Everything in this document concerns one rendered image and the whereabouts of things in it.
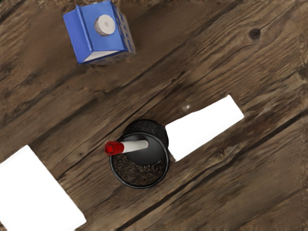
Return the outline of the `white pen with red cap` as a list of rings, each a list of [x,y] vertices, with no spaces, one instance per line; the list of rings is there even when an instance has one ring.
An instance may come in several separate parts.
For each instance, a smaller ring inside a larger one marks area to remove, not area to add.
[[[146,140],[139,141],[109,141],[106,143],[104,151],[107,155],[113,156],[117,154],[129,153],[144,150],[149,147]]]

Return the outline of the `black mesh pen holder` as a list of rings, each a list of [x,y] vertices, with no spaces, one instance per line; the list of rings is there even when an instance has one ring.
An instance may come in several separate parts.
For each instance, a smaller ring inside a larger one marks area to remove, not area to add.
[[[130,123],[117,142],[147,141],[148,147],[132,152],[119,152],[114,144],[106,145],[114,176],[124,185],[136,189],[155,186],[166,176],[170,157],[168,135],[159,123],[141,119]]]

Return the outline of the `blue carton with white cap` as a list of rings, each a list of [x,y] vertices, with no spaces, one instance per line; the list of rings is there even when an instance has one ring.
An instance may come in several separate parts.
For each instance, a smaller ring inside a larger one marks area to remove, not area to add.
[[[63,18],[79,64],[106,65],[136,54],[128,21],[110,0],[76,6]]]

